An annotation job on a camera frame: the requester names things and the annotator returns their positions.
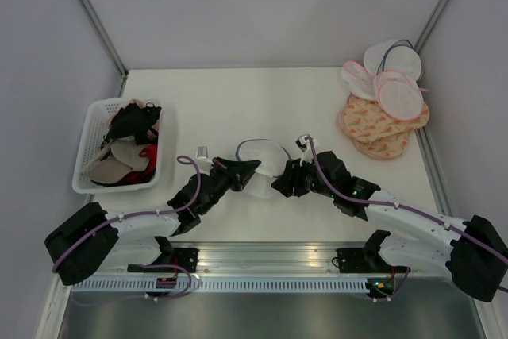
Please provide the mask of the left arm base black plate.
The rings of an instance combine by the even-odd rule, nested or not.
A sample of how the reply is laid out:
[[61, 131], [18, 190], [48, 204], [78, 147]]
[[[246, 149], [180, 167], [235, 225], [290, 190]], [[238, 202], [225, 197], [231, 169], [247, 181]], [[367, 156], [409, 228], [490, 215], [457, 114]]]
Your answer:
[[198, 264], [196, 248], [162, 248], [158, 257], [149, 265], [130, 264], [130, 273], [179, 274], [183, 271], [194, 273]]

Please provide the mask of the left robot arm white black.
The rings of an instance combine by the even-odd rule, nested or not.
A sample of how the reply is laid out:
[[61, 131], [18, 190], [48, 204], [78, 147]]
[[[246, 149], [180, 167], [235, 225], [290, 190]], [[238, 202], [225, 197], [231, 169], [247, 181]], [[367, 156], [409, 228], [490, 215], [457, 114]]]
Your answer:
[[170, 237], [200, 224], [228, 191], [244, 190], [260, 164], [214, 157], [208, 173], [197, 171], [171, 200], [152, 210], [124, 213], [104, 210], [98, 202], [85, 204], [44, 240], [53, 272], [65, 286], [100, 269], [149, 266], [165, 272], [173, 263]]

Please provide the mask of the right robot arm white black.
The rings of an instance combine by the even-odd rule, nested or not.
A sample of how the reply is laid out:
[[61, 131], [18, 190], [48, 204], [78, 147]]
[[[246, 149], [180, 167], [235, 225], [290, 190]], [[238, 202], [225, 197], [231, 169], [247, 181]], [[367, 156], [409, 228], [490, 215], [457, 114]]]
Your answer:
[[507, 246], [492, 223], [434, 214], [406, 205], [379, 185], [350, 175], [332, 152], [310, 162], [291, 160], [272, 188], [286, 197], [329, 197], [343, 214], [381, 225], [366, 241], [364, 266], [386, 266], [441, 275], [463, 293], [490, 302], [507, 273]]

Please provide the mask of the white mesh laundry bag blue trim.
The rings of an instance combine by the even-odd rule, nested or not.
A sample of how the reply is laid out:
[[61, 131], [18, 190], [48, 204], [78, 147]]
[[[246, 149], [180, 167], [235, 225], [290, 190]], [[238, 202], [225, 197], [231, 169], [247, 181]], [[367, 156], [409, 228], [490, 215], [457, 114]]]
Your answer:
[[289, 152], [283, 146], [269, 139], [246, 140], [237, 146], [235, 157], [239, 161], [260, 161], [244, 188], [247, 195], [260, 199], [277, 195], [271, 185], [283, 174], [286, 162], [291, 160]]

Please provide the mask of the right arm base black plate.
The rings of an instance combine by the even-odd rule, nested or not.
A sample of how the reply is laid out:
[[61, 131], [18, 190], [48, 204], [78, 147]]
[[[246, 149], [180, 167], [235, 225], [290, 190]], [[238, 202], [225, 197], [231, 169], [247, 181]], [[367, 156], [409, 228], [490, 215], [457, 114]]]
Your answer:
[[338, 248], [336, 258], [340, 273], [373, 274], [378, 272], [365, 260], [362, 248]]

